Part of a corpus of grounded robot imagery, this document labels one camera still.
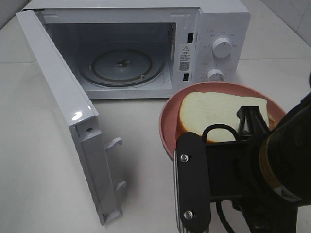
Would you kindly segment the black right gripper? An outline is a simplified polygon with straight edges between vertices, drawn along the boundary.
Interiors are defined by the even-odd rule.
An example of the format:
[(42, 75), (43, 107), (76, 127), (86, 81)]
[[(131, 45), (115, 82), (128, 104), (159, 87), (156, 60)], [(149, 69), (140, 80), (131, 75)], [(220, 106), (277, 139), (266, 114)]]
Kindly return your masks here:
[(204, 144), (195, 133), (182, 134), (174, 152), (176, 221), (181, 233), (207, 233), (210, 201), (276, 201), (259, 168), (259, 149), (269, 127), (258, 106), (237, 111), (239, 137), (246, 141)]

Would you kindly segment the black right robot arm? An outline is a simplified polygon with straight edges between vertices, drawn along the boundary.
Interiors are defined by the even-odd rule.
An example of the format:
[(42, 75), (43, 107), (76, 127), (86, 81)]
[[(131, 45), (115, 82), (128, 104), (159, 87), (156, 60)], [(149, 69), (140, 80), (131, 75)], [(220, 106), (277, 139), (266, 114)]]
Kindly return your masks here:
[(232, 142), (206, 145), (210, 198), (228, 232), (221, 200), (232, 201), (253, 233), (294, 233), (297, 210), (311, 202), (311, 97), (305, 96), (269, 130), (256, 106), (237, 111), (239, 127), (214, 124), (209, 131), (232, 132)]

